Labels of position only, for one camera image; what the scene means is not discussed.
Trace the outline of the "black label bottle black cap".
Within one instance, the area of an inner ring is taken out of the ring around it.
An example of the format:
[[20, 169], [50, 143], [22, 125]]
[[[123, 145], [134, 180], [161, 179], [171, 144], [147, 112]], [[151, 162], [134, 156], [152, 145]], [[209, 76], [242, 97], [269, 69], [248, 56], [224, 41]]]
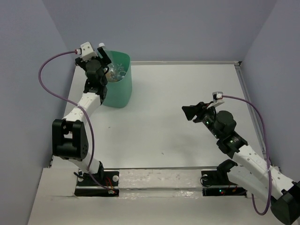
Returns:
[[121, 81], [128, 70], [128, 66], [125, 63], [109, 64], [105, 67], [105, 76], [109, 83], [115, 83]]

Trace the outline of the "slim clear bottle white cap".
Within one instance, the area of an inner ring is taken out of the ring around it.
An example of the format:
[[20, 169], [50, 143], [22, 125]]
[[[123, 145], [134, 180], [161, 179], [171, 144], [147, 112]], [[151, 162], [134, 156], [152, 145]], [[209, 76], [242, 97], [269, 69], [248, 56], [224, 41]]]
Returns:
[[110, 51], [107, 50], [104, 43], [99, 43], [97, 48], [101, 58], [103, 59], [103, 62], [106, 66], [111, 70], [112, 69], [112, 60], [111, 60], [111, 54]]

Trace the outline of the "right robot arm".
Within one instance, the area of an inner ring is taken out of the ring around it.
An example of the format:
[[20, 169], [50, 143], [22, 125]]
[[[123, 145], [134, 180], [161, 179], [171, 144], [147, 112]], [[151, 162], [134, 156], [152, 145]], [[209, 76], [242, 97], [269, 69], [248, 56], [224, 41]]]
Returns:
[[228, 111], [217, 112], [217, 103], [200, 102], [183, 106], [188, 121], [203, 123], [217, 139], [218, 148], [234, 164], [235, 175], [228, 168], [216, 171], [219, 183], [230, 180], [264, 200], [273, 215], [283, 224], [291, 225], [300, 217], [300, 184], [267, 165], [236, 131], [236, 121]]

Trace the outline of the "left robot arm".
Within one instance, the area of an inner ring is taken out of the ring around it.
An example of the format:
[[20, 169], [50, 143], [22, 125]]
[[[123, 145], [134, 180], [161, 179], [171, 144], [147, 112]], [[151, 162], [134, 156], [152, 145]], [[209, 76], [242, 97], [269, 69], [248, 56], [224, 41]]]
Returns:
[[109, 64], [112, 62], [104, 46], [94, 50], [90, 43], [84, 43], [77, 51], [80, 55], [76, 64], [87, 77], [79, 102], [63, 119], [52, 123], [52, 153], [76, 165], [93, 185], [104, 179], [103, 164], [94, 158], [95, 144], [89, 144], [85, 125], [91, 125], [90, 116], [104, 102], [107, 94]]

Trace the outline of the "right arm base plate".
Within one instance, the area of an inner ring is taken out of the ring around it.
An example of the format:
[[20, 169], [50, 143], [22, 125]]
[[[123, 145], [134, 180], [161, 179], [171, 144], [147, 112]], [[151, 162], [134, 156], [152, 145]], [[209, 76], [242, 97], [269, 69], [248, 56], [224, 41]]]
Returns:
[[217, 170], [201, 171], [200, 184], [204, 197], [247, 196], [247, 190], [229, 181], [227, 175]]

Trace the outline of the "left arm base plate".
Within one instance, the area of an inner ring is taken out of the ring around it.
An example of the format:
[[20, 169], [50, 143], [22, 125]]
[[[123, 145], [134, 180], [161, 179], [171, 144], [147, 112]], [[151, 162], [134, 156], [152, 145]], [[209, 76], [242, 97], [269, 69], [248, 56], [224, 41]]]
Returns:
[[119, 171], [104, 170], [101, 180], [97, 174], [93, 178], [82, 171], [74, 172], [76, 176], [75, 196], [78, 197], [118, 197], [119, 196]]

